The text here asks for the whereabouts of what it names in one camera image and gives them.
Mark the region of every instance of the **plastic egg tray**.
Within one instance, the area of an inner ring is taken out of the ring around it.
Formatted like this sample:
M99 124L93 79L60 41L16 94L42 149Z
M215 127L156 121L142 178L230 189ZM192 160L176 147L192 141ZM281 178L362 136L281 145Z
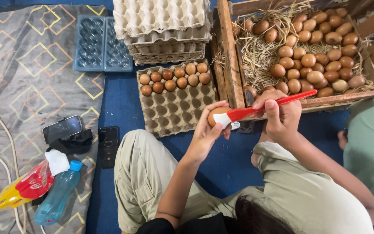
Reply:
M132 56L116 38L113 17L80 15L77 18L73 69L79 72L130 72Z
M165 45L128 46L135 65L201 60L205 56L205 47L205 42L182 43L176 40L170 40Z
M209 0L113 0L118 39L203 26Z
M141 93L143 85L139 82L139 77L142 74L151 76L153 72L162 73L166 69L174 72L176 68L185 68L191 62L196 66L204 62L210 67L207 59L203 59L197 62L187 61L167 68L150 67L136 73L139 98L144 112L145 130L151 132L155 137L194 130L205 106L219 99L210 69L207 70L210 75L210 82L206 85L199 83L196 87L188 85L184 89L176 87L171 92L167 90L164 90L161 94L152 92L150 96L144 96ZM173 80L177 82L178 78L173 77Z
M206 22L203 26L197 28L187 28L186 30L165 30L162 33L152 31L141 37L132 37L124 39L126 45L137 44L165 44L169 40L177 40L179 42L201 41L208 43L211 40L210 30L213 26L213 17L211 12L207 14Z

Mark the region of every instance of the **plastic bottle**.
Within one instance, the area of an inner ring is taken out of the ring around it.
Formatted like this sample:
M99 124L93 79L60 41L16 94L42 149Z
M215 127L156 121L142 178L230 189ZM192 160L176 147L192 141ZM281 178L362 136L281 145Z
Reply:
M69 170L56 175L49 195L35 212L33 220L36 224L46 226L57 222L70 194L80 180L79 170L81 167L81 162L73 160L70 162Z

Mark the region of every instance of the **hand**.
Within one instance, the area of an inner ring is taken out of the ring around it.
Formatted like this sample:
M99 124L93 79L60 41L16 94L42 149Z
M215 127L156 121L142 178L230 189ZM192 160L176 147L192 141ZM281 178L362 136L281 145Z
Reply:
M299 138L298 124L301 117L301 102L299 100L278 106L275 100L286 97L280 90L265 91L252 105L253 109L265 105L268 122L266 132L268 136L282 147L294 144ZM252 114L251 117L263 116L263 112Z
M190 146L184 157L192 160L194 163L201 163L206 159L215 140L219 138L221 134L224 134L226 140L229 139L232 125L227 125L223 130L221 124L218 123L212 128L207 121L207 118L213 109L216 107L228 106L229 104L226 103L226 101L220 101L205 107L200 116L200 120L197 123L196 130L194 131L193 139L191 140Z

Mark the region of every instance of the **black phone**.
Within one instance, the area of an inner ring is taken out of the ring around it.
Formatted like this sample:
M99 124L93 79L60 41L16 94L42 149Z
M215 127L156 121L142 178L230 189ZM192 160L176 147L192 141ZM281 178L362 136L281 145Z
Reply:
M65 120L43 128L43 136L46 144L57 139L66 139L70 136L80 133L83 130L79 116L75 115Z
M113 168L115 166L116 153L119 147L118 127L101 127L98 133L98 162L100 160L101 168Z

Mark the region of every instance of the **stack of egg trays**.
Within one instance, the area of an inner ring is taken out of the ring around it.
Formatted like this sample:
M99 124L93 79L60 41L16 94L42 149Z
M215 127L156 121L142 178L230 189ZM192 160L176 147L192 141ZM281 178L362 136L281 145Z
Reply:
M113 25L113 17L78 16L73 70L132 71L133 58L123 40L116 38Z

